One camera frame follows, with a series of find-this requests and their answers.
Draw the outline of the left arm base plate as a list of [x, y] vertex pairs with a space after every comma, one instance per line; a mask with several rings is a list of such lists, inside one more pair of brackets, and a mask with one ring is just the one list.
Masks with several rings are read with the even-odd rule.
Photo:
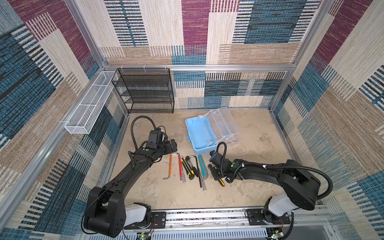
[[124, 230], [150, 230], [152, 228], [164, 229], [166, 225], [166, 212], [151, 212], [141, 222], [124, 226]]

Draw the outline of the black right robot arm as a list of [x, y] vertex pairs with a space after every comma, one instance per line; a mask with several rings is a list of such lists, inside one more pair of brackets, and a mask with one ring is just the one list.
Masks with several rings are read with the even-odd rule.
[[226, 153], [218, 149], [210, 152], [209, 169], [220, 183], [231, 184], [235, 180], [255, 180], [278, 185], [283, 192], [271, 196], [260, 210], [247, 210], [250, 225], [257, 221], [265, 225], [286, 224], [288, 212], [303, 209], [314, 210], [316, 202], [327, 197], [333, 190], [332, 179], [324, 172], [300, 165], [295, 160], [282, 164], [261, 164], [241, 159], [230, 161]]

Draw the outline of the blue toolbox with clear lid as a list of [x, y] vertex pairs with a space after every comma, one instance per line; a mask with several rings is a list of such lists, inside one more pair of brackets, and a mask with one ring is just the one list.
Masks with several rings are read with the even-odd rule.
[[228, 108], [210, 110], [204, 115], [186, 119], [185, 123], [188, 142], [196, 155], [215, 150], [220, 142], [233, 146], [242, 140], [241, 131]]

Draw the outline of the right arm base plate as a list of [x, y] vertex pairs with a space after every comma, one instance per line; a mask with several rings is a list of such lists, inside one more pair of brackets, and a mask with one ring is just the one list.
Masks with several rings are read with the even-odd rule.
[[245, 210], [245, 217], [251, 226], [263, 225], [290, 225], [291, 219], [287, 213], [281, 217], [277, 217], [269, 211], [264, 212], [262, 208], [253, 208]]

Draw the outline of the yellow black ratchet wrench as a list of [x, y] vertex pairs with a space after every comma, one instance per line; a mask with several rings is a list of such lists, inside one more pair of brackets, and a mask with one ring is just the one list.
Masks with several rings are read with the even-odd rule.
[[219, 184], [220, 184], [222, 187], [224, 187], [224, 186], [225, 186], [225, 183], [223, 182], [223, 180], [222, 180], [222, 179], [218, 179], [218, 182], [219, 182]]

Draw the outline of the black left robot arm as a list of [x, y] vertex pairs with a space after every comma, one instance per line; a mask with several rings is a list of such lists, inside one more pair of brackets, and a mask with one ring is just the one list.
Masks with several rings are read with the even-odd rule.
[[86, 235], [102, 234], [111, 238], [117, 237], [126, 227], [135, 226], [149, 229], [152, 234], [157, 221], [152, 216], [151, 206], [133, 203], [125, 206], [125, 198], [139, 177], [153, 164], [161, 161], [163, 156], [177, 152], [177, 143], [170, 140], [165, 127], [157, 127], [151, 122], [153, 130], [148, 140], [138, 145], [133, 140], [135, 150], [128, 152], [130, 162], [121, 172], [102, 187], [90, 190], [87, 208], [82, 216], [81, 229]]

